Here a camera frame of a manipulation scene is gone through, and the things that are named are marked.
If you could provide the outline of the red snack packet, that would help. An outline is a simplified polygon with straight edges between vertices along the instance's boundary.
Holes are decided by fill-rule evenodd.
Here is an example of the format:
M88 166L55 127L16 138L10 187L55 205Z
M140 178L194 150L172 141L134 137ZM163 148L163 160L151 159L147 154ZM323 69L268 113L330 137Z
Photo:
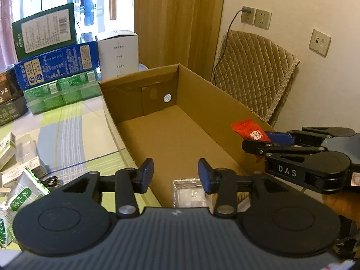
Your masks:
M231 125L233 131L238 133L243 139L256 140L270 143L271 140L263 131L260 125L253 122L252 119L247 119L234 123Z

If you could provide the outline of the clear plastic blister pack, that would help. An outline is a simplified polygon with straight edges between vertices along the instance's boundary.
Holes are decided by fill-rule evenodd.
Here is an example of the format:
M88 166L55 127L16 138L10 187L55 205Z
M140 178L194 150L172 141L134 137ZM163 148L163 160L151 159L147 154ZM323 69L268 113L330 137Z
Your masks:
M174 180L173 206L175 208L208 207L209 200L200 179Z

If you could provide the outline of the silver green tea pouch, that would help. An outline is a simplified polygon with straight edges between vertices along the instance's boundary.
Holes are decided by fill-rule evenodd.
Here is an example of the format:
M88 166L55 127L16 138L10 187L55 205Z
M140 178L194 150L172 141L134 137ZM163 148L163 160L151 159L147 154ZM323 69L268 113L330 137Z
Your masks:
M22 170L7 199L1 203L1 248L6 248L12 241L16 240L12 225L17 213L28 204L49 193L50 190L41 183L28 167Z

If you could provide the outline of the green white medicine box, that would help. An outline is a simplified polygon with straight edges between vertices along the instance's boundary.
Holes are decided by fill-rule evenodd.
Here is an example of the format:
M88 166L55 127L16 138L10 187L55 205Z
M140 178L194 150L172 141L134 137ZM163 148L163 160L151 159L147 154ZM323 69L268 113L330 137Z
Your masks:
M9 160L16 153L16 136L14 133L9 132L0 144L0 169L9 162Z

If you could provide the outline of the clear plastic tray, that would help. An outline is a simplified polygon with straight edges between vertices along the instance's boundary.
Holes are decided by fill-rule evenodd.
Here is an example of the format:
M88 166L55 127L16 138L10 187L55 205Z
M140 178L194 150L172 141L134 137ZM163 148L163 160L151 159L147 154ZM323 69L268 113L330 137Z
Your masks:
M15 158L18 163L26 163L37 156L35 141L28 133L16 140Z

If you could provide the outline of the checked pastel tablecloth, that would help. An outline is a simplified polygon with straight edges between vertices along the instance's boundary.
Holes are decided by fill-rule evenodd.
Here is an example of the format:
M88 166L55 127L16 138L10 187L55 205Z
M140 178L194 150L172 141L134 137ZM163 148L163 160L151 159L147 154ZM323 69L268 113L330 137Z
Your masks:
M9 132L35 141L48 175L56 176L60 185L89 171L109 176L136 166L124 143L113 139L100 96L39 115L27 112L1 127L1 137Z

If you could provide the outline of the quilted brown chair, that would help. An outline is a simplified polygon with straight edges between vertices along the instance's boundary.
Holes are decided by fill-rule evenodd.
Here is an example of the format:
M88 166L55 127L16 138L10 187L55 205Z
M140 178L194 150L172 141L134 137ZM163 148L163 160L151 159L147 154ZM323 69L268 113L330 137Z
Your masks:
M221 42L211 83L274 126L299 63L266 37L230 30Z

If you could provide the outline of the brown cardboard box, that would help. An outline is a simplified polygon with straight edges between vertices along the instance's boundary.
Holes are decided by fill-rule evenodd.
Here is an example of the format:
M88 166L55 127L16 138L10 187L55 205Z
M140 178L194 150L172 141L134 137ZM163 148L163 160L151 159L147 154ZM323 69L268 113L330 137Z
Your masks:
M271 127L245 105L180 64L102 81L105 113L114 141L136 165L154 161L150 187L161 205L173 204L173 181L198 175L198 160L240 175L264 169L242 149L232 124L252 120Z

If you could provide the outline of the green shrink-wrapped cartons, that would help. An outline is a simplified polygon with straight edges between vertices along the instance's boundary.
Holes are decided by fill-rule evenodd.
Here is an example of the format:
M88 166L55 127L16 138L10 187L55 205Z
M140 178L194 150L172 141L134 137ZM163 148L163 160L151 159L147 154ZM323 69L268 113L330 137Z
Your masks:
M33 115L97 97L101 94L96 69L64 77L24 91Z

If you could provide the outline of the blue carton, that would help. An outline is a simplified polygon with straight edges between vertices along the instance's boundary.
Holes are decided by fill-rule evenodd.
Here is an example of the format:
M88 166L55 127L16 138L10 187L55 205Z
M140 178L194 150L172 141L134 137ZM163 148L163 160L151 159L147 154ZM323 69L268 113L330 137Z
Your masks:
M19 62L15 74L22 91L99 67L98 43L61 47Z

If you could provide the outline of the white carton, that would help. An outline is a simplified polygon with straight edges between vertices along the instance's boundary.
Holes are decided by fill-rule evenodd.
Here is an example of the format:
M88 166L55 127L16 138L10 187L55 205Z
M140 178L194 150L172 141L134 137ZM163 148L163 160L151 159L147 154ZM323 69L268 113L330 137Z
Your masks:
M101 32L96 36L103 81L139 71L139 38L132 31Z

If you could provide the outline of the black food container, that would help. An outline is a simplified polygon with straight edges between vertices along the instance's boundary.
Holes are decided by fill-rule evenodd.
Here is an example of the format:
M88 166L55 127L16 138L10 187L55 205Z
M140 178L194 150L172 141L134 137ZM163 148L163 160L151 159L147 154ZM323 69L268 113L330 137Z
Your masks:
M0 125L4 126L27 113L26 100L18 84L15 66L1 70Z

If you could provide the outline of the pink curtain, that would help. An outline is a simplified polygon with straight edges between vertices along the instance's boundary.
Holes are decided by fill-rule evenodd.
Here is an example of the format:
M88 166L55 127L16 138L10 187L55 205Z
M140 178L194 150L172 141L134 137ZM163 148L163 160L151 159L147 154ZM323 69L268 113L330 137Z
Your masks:
M17 62L12 33L12 0L1 0L1 69Z

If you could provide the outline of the dark green carton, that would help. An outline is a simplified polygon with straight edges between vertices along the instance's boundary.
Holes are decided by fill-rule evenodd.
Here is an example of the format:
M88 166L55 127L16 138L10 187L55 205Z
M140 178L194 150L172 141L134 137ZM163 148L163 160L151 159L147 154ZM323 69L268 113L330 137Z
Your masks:
M64 4L12 23L18 61L77 42L76 6Z

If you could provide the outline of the wall data socket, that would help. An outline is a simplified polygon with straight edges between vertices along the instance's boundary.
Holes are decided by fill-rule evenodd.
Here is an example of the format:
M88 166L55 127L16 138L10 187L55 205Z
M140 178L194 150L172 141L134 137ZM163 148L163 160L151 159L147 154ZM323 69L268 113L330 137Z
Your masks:
M331 44L331 37L314 29L312 31L311 39L309 42L309 49L321 55L322 57L326 57L329 46Z

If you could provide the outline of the wall power socket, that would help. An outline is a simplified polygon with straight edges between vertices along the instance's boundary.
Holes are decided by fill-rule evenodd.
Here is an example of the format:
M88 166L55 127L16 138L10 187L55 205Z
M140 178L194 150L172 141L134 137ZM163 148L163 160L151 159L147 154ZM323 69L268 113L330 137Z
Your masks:
M269 29L272 13L266 10L243 6L240 21L262 29Z

